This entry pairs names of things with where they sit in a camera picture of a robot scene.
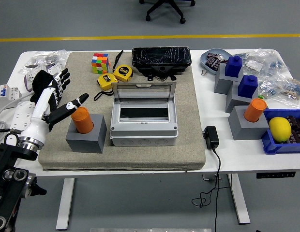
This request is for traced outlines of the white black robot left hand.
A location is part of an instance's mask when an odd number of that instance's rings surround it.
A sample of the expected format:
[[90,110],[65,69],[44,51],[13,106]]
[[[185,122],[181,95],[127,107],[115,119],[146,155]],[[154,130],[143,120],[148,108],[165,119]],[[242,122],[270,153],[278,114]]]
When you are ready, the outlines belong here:
[[69,85],[70,73],[64,69],[58,75],[40,70],[32,82],[33,96],[30,101],[35,108],[30,119],[30,125],[19,137],[19,147],[32,146],[41,149],[46,142],[46,135],[53,126],[72,115],[89,97],[84,93],[76,99],[58,107],[66,87]]

